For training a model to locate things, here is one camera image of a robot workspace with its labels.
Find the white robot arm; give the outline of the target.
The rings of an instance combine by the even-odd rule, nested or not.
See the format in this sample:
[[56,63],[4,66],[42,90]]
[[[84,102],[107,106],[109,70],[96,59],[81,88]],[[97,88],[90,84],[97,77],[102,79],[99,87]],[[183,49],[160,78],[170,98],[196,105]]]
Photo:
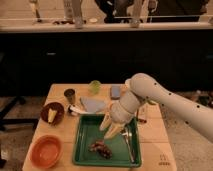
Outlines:
[[99,127],[108,128],[105,139],[111,139],[131,122],[135,112],[148,100],[165,105],[202,136],[213,142],[213,109],[205,107],[162,87],[153,77],[137,73],[125,81],[126,92],[112,103]]

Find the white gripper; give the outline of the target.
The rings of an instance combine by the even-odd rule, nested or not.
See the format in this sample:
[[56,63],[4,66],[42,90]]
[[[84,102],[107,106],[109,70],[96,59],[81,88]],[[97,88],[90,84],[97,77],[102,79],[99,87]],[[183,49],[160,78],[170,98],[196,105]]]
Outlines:
[[131,103],[121,103],[120,101],[114,102],[110,106],[110,115],[106,114],[99,127],[101,131],[106,129],[111,119],[114,122],[106,132],[104,138],[111,139],[123,130],[122,124],[128,124],[134,117],[134,106]]

